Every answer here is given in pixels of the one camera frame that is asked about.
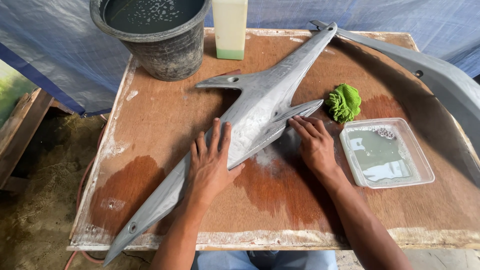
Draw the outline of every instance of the clear plastic tub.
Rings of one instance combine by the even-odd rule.
[[[347,122],[340,133],[340,140],[355,183],[359,186],[388,188],[435,180],[417,139],[402,118]]]

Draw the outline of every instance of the person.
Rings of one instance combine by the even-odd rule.
[[[412,269],[375,214],[347,180],[334,158],[333,139],[321,120],[295,116],[288,120],[301,138],[300,154],[327,190],[347,239],[359,262],[367,269]],[[210,147],[204,132],[190,146],[189,185],[179,214],[163,238],[150,270],[257,269],[245,251],[195,252],[202,218],[215,197],[240,175],[245,164],[227,170],[232,126],[225,123],[220,141],[220,120],[213,121]],[[337,269],[334,251],[280,251],[272,269]]]

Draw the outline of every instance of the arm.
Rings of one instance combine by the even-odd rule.
[[[295,116],[288,123],[301,137],[301,156],[332,198],[362,266],[368,270],[412,269],[405,254],[336,164],[333,139],[323,122]]]
[[[225,123],[221,148],[220,120],[214,119],[210,147],[207,148],[204,132],[191,144],[189,185],[179,212],[167,235],[162,239],[150,270],[189,270],[195,256],[197,235],[202,218],[215,197],[240,175],[245,164],[227,170],[228,147],[232,127]]]

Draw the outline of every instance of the plastic bottle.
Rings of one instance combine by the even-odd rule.
[[[243,60],[248,0],[213,0],[216,57]]]

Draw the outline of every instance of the plastic container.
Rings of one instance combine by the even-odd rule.
[[[399,178],[383,178],[376,182],[370,181],[366,178],[364,172],[360,168],[359,159],[357,158],[354,147],[356,150],[361,150],[361,144],[353,144],[355,141],[349,137],[349,133],[358,130],[370,130],[378,132],[379,129],[388,130],[393,133],[398,140],[398,152],[402,158],[405,159],[408,168],[411,171],[411,177],[399,177]],[[407,122],[402,118],[380,118],[371,120],[360,120],[347,122],[344,125],[343,131],[340,133],[340,140],[342,142],[343,150],[347,157],[348,164],[352,170],[355,183],[359,186],[367,186],[369,188],[389,188],[399,187],[416,184],[431,183],[435,180],[433,171],[428,164],[417,139],[412,133],[412,130],[408,126]]]
[[[212,0],[216,57],[243,60],[248,0]]]
[[[118,38],[153,77],[179,81],[200,68],[204,53],[204,18],[211,0],[204,0],[200,11],[182,25],[150,34],[128,33],[110,27],[104,18],[108,2],[90,0],[93,22],[106,34]]]

